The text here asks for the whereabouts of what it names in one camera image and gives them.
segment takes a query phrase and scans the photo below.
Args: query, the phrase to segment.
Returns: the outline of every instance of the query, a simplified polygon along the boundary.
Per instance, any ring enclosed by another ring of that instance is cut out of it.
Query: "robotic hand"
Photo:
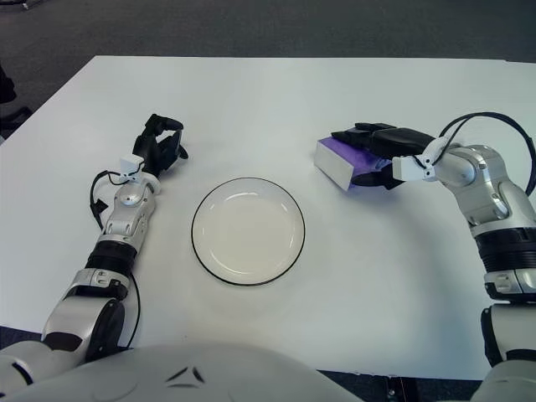
[[[0,352],[0,397],[122,350],[117,344],[125,318],[121,301],[134,281],[131,270],[156,207],[157,177],[179,157],[188,158],[180,145],[180,122],[152,115],[145,126],[132,155],[121,159],[121,172],[101,172],[91,186],[90,209],[102,232],[85,268],[75,274],[50,315],[42,342],[15,343]],[[166,130],[174,133],[157,142]],[[112,182],[112,175],[119,183]],[[102,225],[100,213],[107,205],[95,202],[93,191],[104,177],[120,188],[114,210]]]
[[[503,121],[525,139],[533,157],[526,192],[512,183],[503,159],[490,147],[452,145],[461,127],[476,116]],[[457,122],[460,125],[447,140],[446,132]],[[531,387],[534,392],[536,213],[528,195],[534,189],[536,168],[533,143],[527,133],[510,117],[483,112],[455,119],[438,138],[407,128],[368,123],[358,123],[355,128],[334,132],[332,136],[393,162],[381,173],[353,178],[354,184],[393,188],[403,181],[439,180],[454,194],[477,242],[487,272],[484,282],[488,295],[509,302],[495,304],[482,312],[486,356],[497,367],[473,400],[517,400],[510,383],[517,383],[516,392]],[[526,400],[533,399],[534,394],[531,395]]]

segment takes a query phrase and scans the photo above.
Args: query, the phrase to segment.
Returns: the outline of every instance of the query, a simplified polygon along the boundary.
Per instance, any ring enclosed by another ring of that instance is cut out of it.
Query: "gray carpet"
[[[530,0],[42,0],[29,11],[0,6],[0,61],[18,93],[1,112],[39,108],[96,54],[536,62],[535,17]],[[0,348],[35,336],[0,327]],[[326,375],[371,402],[386,398],[382,378]],[[467,399],[477,384],[418,381],[423,401]]]

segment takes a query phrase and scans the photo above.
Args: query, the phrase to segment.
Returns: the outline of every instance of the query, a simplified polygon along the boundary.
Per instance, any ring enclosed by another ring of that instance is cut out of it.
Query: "plate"
[[[208,272],[233,285],[262,285],[282,276],[304,240],[305,223],[294,198],[262,178],[219,185],[192,222],[195,255]]]

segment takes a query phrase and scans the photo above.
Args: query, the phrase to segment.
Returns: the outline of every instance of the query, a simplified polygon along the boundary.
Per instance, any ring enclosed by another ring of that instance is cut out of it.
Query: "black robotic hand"
[[[384,123],[356,123],[346,131],[332,132],[332,137],[356,149],[366,149],[385,159],[420,155],[434,137]],[[393,178],[393,165],[385,166],[379,172],[365,173],[352,178],[352,184],[366,187],[385,186],[388,190],[402,184]]]

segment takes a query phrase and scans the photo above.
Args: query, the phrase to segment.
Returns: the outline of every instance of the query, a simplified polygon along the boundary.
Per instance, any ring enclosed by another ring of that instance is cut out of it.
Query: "white table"
[[[500,111],[534,134],[534,93],[536,66],[498,60],[95,57],[0,147],[0,324],[41,331],[99,234],[92,178],[118,168],[156,112],[184,123],[190,159],[161,176],[137,258],[136,346],[253,343],[317,369],[481,379],[479,317],[492,301],[453,196],[424,182],[346,194],[312,154],[355,121],[435,135],[464,113]],[[524,187],[517,133],[479,120],[460,139],[495,147]],[[190,242],[198,203],[242,176],[287,189],[307,229],[292,269],[255,288],[216,280]]]

